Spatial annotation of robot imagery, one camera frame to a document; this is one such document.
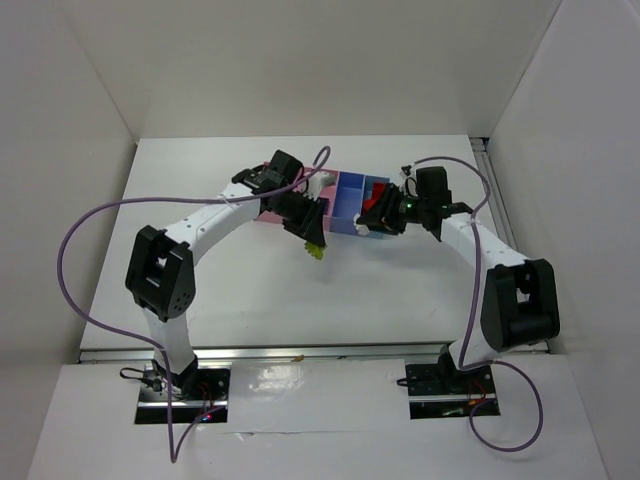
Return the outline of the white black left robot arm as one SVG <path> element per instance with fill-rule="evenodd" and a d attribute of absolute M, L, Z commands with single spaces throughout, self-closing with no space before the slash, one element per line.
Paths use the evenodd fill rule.
<path fill-rule="evenodd" d="M 314 259 L 322 259 L 328 201 L 321 192 L 336 182 L 323 168 L 330 153 L 323 147 L 306 172 L 298 159 L 278 150 L 269 163 L 238 172 L 217 197 L 186 218 L 137 233 L 125 286 L 147 319 L 153 368 L 170 392 L 185 396 L 196 383 L 198 357 L 189 340 L 187 311 L 196 297 L 195 268 L 216 244 L 269 212 L 303 240 Z"/>

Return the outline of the red rounded lego brick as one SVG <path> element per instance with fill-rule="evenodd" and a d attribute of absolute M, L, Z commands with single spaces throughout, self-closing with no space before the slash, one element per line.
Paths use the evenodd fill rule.
<path fill-rule="evenodd" d="M 367 212 L 369 211 L 372 207 L 375 206 L 375 204 L 377 203 L 377 199 L 376 198 L 369 198 L 363 201 L 362 204 L 362 211 L 363 212 Z"/>

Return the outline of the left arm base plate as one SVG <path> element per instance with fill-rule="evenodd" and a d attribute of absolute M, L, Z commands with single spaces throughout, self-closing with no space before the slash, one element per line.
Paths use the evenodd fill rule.
<path fill-rule="evenodd" d="M 150 368 L 124 367 L 119 371 L 119 376 L 139 384 L 134 423 L 165 425 L 168 406 L 166 381 Z M 195 383 L 186 392 L 173 388 L 173 422 L 187 425 L 201 416 L 200 423 L 226 423 L 230 379 L 229 368 L 204 368 L 197 371 Z"/>

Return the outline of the small red lego brick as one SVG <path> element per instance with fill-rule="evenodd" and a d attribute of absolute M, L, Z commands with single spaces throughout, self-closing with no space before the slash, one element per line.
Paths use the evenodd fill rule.
<path fill-rule="evenodd" d="M 374 183 L 372 184 L 372 193 L 371 193 L 371 198 L 372 198 L 372 199 L 377 199 L 377 198 L 379 198 L 379 197 L 383 194 L 383 192 L 384 192 L 384 190 L 385 190 L 386 186 L 387 186 L 387 183 L 374 182 Z"/>

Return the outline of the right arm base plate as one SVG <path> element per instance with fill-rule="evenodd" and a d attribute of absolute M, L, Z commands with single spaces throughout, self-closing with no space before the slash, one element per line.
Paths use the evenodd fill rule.
<path fill-rule="evenodd" d="M 444 364 L 407 364 L 396 381 L 408 395 L 412 420 L 499 416 L 500 407 L 489 367 L 461 372 Z"/>

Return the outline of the green lego piece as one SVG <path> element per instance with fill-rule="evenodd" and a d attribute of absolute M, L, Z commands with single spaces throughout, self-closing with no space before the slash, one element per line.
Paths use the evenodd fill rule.
<path fill-rule="evenodd" d="M 322 260 L 324 258 L 325 248 L 323 246 L 316 245 L 311 242 L 304 244 L 305 251 L 315 260 Z"/>

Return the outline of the white lego piece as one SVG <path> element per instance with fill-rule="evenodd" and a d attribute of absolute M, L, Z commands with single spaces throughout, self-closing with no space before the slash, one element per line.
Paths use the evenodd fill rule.
<path fill-rule="evenodd" d="M 360 223 L 360 215 L 355 214 L 353 217 L 353 226 L 356 234 L 362 237 L 366 237 L 370 233 L 370 229 L 367 225 Z"/>

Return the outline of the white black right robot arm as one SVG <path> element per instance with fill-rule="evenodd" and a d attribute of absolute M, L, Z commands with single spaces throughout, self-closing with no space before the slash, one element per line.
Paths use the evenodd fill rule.
<path fill-rule="evenodd" d="M 413 224 L 473 267 L 464 336 L 442 348 L 431 372 L 412 371 L 400 380 L 412 394 L 460 394 L 478 384 L 501 354 L 560 332 L 552 265 L 513 250 L 480 224 L 477 209 L 454 201 L 442 166 L 406 166 L 399 185 L 351 172 L 320 172 L 301 189 L 267 200 L 266 211 L 305 240 L 314 256 L 321 255 L 327 230 L 398 236 Z"/>

